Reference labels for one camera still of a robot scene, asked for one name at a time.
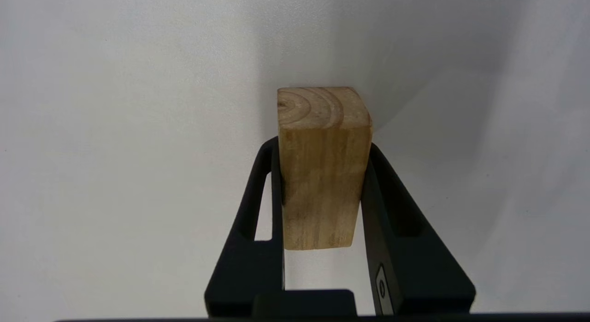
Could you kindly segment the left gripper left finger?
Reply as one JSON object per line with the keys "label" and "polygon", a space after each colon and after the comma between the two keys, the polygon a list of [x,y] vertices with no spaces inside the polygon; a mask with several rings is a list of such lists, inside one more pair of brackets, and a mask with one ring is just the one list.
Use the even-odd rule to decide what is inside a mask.
{"label": "left gripper left finger", "polygon": [[[261,198],[271,179],[271,239],[256,241]],[[283,193],[278,138],[260,147],[221,255],[205,290],[210,318],[252,315],[260,294],[283,291]]]}

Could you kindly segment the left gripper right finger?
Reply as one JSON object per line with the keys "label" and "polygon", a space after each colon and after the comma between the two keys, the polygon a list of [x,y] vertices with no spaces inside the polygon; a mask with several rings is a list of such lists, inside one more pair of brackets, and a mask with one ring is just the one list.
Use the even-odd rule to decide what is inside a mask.
{"label": "left gripper right finger", "polygon": [[474,284],[375,144],[360,204],[377,315],[470,311]]}

